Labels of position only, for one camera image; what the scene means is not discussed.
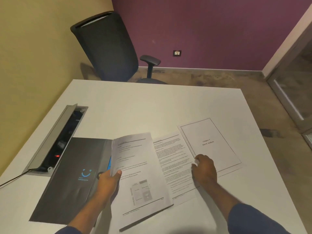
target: purple wall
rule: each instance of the purple wall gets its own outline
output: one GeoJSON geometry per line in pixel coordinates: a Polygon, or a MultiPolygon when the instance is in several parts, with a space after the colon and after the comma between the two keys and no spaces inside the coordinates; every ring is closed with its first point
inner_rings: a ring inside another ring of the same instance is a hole
{"type": "Polygon", "coordinates": [[[112,2],[138,57],[159,58],[160,67],[262,70],[312,0],[112,2]]]}

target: office chair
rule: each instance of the office chair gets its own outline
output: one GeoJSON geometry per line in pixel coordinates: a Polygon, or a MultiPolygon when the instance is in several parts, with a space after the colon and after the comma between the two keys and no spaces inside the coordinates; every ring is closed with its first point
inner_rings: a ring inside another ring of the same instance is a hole
{"type": "MultiPolygon", "coordinates": [[[[108,11],[92,16],[73,25],[71,31],[101,80],[126,82],[138,70],[138,57],[118,13],[108,11]]],[[[140,60],[148,64],[147,78],[137,83],[167,84],[151,78],[159,59],[142,55],[140,60]]]]}

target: printed document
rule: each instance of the printed document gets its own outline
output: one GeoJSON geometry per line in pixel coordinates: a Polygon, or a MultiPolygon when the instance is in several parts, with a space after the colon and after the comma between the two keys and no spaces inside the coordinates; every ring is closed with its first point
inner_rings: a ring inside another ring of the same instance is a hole
{"type": "Polygon", "coordinates": [[[194,157],[204,154],[214,161],[219,177],[243,167],[210,118],[180,125],[178,129],[194,157]]]}
{"type": "Polygon", "coordinates": [[[111,176],[122,170],[111,204],[119,229],[173,205],[150,133],[112,141],[111,176]]]}
{"type": "Polygon", "coordinates": [[[195,197],[191,164],[194,157],[178,132],[155,140],[154,148],[174,205],[195,197]]]}

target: chair seat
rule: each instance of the chair seat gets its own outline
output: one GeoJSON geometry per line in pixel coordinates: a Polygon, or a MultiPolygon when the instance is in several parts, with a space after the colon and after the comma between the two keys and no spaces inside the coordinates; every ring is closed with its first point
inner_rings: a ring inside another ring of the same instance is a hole
{"type": "Polygon", "coordinates": [[[167,84],[163,81],[160,81],[158,79],[152,79],[152,78],[142,78],[142,79],[139,79],[137,81],[137,83],[145,83],[145,84],[167,84]]]}

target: white table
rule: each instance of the white table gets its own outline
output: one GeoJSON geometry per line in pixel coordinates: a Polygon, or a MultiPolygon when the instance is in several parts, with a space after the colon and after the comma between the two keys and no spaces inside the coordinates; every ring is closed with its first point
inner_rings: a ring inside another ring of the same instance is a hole
{"type": "MultiPolygon", "coordinates": [[[[19,174],[66,105],[88,106],[74,137],[114,139],[150,131],[153,138],[177,125],[208,117],[246,165],[219,178],[234,196],[289,232],[306,233],[240,89],[73,80],[0,178],[19,174]]],[[[1,233],[54,233],[62,225],[29,222],[49,177],[24,175],[0,189],[1,233]]],[[[212,200],[203,193],[124,233],[226,233],[212,200]]]]}

